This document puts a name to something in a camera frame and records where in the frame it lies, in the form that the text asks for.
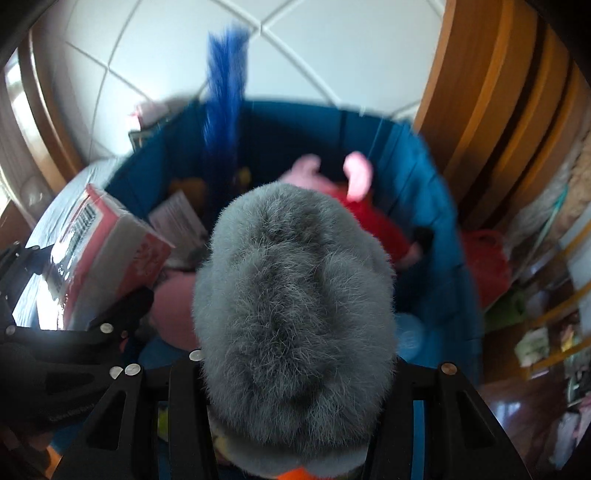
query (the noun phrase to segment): wooden floor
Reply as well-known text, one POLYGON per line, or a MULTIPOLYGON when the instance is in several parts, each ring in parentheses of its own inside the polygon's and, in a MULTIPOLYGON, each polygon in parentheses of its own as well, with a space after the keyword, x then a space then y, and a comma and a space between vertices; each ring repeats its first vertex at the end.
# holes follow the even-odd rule
POLYGON ((566 411, 561 369, 530 381, 512 378, 483 385, 479 392, 502 424, 533 478, 547 460, 544 445, 555 420, 566 411))

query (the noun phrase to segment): screw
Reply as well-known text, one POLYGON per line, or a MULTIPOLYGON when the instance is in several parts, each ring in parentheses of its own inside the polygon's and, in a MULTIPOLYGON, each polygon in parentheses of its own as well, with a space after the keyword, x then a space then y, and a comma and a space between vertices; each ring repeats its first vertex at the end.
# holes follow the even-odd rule
POLYGON ((443 364, 441 366, 441 371, 446 375, 455 375, 457 374, 457 367, 454 364, 443 364))
POLYGON ((125 375, 133 377, 134 375, 137 375, 141 370, 142 368, 138 364, 129 364, 127 367, 125 367, 125 375))
POLYGON ((114 380, 115 378, 117 378, 119 376, 119 374, 122 371, 123 371, 123 369, 121 367, 111 367, 111 369, 109 370, 109 375, 114 380))
POLYGON ((193 350, 189 354, 189 359, 191 359, 193 362, 200 362, 203 360, 203 352, 201 350, 193 350))
POLYGON ((113 326, 110 323, 101 323, 100 324, 100 331, 103 333, 112 333, 113 326))

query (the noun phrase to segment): red fabric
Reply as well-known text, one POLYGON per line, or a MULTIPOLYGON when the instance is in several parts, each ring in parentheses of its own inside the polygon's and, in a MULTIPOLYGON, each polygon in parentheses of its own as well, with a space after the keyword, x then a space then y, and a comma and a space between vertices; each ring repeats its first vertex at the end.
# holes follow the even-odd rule
POLYGON ((384 250, 390 255, 392 263, 404 257, 410 248, 410 242, 402 234, 400 228, 378 209, 374 208, 369 200, 351 202, 347 200, 347 193, 342 189, 331 194, 357 219, 363 230, 377 238, 384 250))

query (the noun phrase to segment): green object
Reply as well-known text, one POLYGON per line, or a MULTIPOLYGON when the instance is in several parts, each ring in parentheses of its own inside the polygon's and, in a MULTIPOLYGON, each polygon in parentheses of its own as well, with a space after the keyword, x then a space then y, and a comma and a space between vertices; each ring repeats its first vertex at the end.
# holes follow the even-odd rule
POLYGON ((485 333, 501 330, 525 320, 525 296, 522 290, 511 288, 484 315, 485 333))

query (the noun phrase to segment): blue feather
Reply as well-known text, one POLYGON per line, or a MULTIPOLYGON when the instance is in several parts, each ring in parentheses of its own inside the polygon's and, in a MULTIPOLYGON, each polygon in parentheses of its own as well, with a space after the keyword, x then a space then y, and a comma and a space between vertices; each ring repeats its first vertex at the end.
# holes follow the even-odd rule
POLYGON ((232 200, 238 169, 238 119, 246 84, 248 30, 228 29, 209 36, 209 99, 204 124, 205 181, 209 188, 209 227, 232 200))

